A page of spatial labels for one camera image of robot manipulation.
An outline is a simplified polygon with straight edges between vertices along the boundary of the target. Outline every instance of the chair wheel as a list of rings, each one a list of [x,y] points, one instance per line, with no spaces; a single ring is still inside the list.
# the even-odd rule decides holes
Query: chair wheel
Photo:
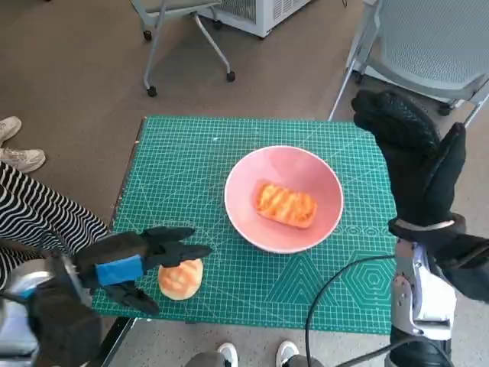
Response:
[[[158,95],[158,93],[156,93],[156,88],[154,88],[154,86],[149,87],[149,89],[147,90],[147,94],[150,97],[156,97]]]
[[[234,71],[230,71],[229,73],[226,74],[226,80],[229,81],[230,83],[234,82],[236,80],[236,74]]]
[[[150,31],[144,31],[143,36],[144,36],[144,39],[148,42],[153,39],[153,36],[151,35]]]
[[[359,73],[358,71],[355,71],[355,84],[357,86],[361,85],[361,82],[364,81],[364,74]]]
[[[453,108],[446,103],[443,103],[442,105],[440,105],[440,107],[438,107],[438,114],[440,116],[448,116],[452,113],[452,111]]]
[[[221,21],[212,21],[212,23],[214,25],[214,29],[216,29],[217,31],[221,29],[224,25]]]

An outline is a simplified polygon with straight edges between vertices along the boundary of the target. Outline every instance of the white appliance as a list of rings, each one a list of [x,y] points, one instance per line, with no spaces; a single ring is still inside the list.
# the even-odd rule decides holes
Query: white appliance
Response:
[[[265,38],[274,27],[312,0],[222,0],[215,6],[199,11],[204,17],[216,19],[231,27]]]

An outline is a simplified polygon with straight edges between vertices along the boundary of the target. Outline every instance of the green cutting mat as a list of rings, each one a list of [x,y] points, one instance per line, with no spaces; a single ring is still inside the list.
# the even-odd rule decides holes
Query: green cutting mat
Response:
[[[390,254],[387,221],[395,210],[384,159],[374,139],[349,122],[151,116],[141,128],[115,215],[115,232],[192,226],[189,243],[210,245],[204,282],[187,301],[163,296],[157,271],[138,282],[160,305],[159,318],[191,322],[303,328],[321,286],[352,260]],[[246,242],[225,213],[223,191],[233,166],[268,145],[293,145],[323,158],[337,173],[345,211],[334,233],[298,255],[266,253]],[[321,301],[313,329],[390,331],[393,262],[359,265]],[[105,315],[146,317],[108,300]]]

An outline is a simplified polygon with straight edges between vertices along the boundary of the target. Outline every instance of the black and white striped pants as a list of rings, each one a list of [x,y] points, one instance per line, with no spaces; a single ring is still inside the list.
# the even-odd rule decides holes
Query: black and white striped pants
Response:
[[[106,225],[93,213],[0,161],[0,241],[73,255],[106,233]],[[38,251],[0,243],[0,289],[13,268],[40,257]]]

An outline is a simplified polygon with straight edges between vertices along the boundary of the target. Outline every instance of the shoe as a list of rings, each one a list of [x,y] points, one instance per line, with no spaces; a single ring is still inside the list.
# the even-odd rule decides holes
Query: shoe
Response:
[[[0,147],[21,129],[22,122],[18,117],[7,117],[0,121]]]
[[[289,359],[299,354],[299,350],[297,346],[289,341],[283,342],[280,344],[277,350],[277,358],[275,366],[282,367]]]
[[[224,343],[217,349],[217,351],[231,363],[231,367],[238,367],[238,351],[235,346],[231,343]]]
[[[46,156],[41,149],[15,151],[9,148],[0,148],[0,161],[26,174],[42,166],[46,161]]]

